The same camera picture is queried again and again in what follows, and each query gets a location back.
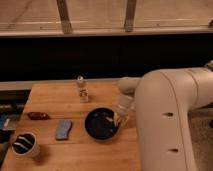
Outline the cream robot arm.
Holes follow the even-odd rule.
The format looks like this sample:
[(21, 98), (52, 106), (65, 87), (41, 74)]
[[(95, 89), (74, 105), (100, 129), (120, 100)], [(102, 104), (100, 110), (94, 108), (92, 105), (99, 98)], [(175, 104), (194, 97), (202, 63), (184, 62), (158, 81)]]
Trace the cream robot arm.
[(189, 112), (213, 103), (213, 71), (158, 69), (118, 80), (116, 120), (132, 107), (142, 171), (197, 171)]

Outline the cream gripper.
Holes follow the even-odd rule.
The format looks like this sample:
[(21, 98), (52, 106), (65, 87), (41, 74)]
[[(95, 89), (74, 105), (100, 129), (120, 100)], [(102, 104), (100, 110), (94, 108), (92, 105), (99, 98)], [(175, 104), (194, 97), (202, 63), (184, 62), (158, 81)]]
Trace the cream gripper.
[(119, 115), (124, 115), (121, 117), (120, 125), (124, 126), (128, 122), (128, 115), (125, 115), (133, 103), (134, 98), (128, 95), (121, 94), (118, 98), (118, 103), (116, 105), (116, 111), (114, 112), (113, 120), (114, 125), (119, 123)]

